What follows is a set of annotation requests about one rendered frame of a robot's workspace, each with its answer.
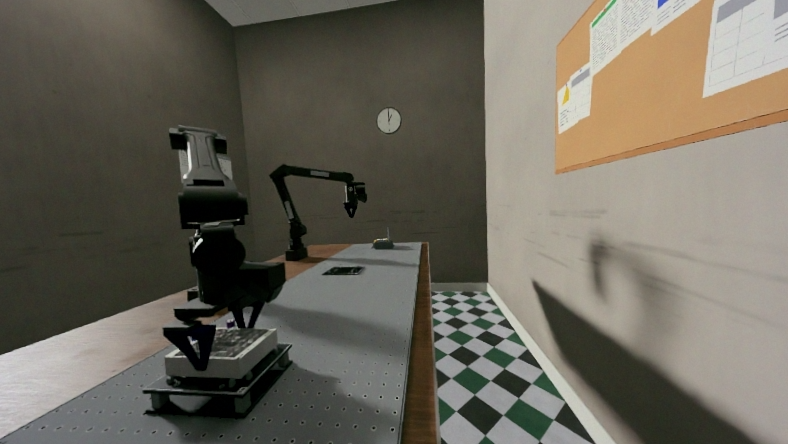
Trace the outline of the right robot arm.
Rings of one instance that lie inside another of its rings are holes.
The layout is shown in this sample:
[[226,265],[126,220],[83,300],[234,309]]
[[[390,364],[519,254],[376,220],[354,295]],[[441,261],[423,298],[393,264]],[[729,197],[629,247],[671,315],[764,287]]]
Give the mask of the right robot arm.
[[[225,136],[216,130],[178,128],[169,128],[171,149],[190,155],[184,195],[178,193],[181,229],[197,229],[197,236],[189,237],[189,248],[191,266],[201,273],[203,303],[226,303],[246,292],[262,304],[273,301],[286,282],[285,262],[244,261],[246,251],[234,226],[245,225],[247,197],[220,168],[216,153],[227,154]],[[221,220],[239,222],[216,222]],[[233,275],[237,273],[240,277]]]

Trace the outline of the white grid rack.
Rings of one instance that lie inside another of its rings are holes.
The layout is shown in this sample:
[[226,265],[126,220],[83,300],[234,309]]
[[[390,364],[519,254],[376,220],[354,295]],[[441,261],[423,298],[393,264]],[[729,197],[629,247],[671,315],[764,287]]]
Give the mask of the white grid rack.
[[164,357],[166,376],[241,379],[275,346],[276,329],[235,328],[232,333],[227,333],[227,328],[216,328],[205,371],[196,371],[184,353],[177,349]]

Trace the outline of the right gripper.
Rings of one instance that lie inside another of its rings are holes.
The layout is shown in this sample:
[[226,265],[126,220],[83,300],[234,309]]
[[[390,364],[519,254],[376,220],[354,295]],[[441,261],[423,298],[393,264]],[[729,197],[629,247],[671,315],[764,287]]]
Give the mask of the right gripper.
[[[213,317],[216,312],[228,307],[228,311],[233,313],[238,328],[246,328],[243,309],[253,307],[247,328],[254,328],[265,303],[262,304],[247,292],[226,303],[203,303],[201,273],[197,269],[196,276],[199,298],[174,307],[174,317],[177,317],[177,320],[162,326],[162,328],[163,336],[185,354],[194,369],[205,371],[210,358],[216,325],[202,325],[202,320],[197,319]],[[198,341],[200,358],[198,358],[189,337]]]

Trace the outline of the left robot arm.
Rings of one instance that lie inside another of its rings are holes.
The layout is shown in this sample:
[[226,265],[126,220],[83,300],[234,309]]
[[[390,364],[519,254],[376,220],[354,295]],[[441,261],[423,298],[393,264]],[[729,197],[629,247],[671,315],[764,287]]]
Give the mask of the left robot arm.
[[[286,172],[288,173],[286,175],[285,174],[283,175],[283,173]],[[305,235],[307,228],[305,225],[302,225],[300,218],[298,217],[297,212],[295,210],[290,194],[288,192],[287,186],[285,184],[284,177],[289,175],[296,175],[296,176],[303,175],[302,177],[333,180],[340,182],[344,181],[347,184],[345,186],[346,194],[356,192],[356,194],[349,194],[349,202],[358,202],[357,199],[362,201],[363,203],[366,203],[367,201],[367,194],[365,193],[365,183],[353,182],[354,177],[351,173],[335,172],[335,171],[305,168],[298,166],[288,166],[286,164],[282,164],[281,167],[279,166],[276,170],[274,170],[269,175],[269,177],[270,179],[272,179],[273,183],[275,184],[275,187],[277,189],[277,192],[279,194],[279,197],[281,199],[281,202],[283,204],[283,207],[285,209],[290,224],[289,250],[286,250],[285,253],[299,253],[307,250],[307,247],[304,247],[303,243],[301,244],[302,238],[299,238]],[[355,191],[354,191],[354,186],[355,186]],[[366,194],[366,199],[365,199],[365,194]],[[297,226],[297,223],[301,226]]]

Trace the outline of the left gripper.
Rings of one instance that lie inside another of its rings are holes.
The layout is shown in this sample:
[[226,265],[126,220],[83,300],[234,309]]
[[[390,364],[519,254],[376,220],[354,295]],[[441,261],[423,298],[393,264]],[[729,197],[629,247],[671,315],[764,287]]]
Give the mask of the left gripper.
[[[349,194],[354,194],[354,193],[348,193],[348,194],[346,194],[346,202],[343,202],[343,205],[345,205],[345,206],[344,206],[344,208],[345,208],[345,210],[347,211],[347,213],[348,213],[349,217],[350,217],[350,218],[353,218],[353,217],[354,217],[354,214],[355,214],[355,212],[356,212],[356,209],[357,209],[357,204],[358,204],[358,202],[349,202]],[[357,203],[357,204],[356,204],[356,203]],[[352,214],[351,214],[351,211],[350,211],[350,209],[352,209]]]

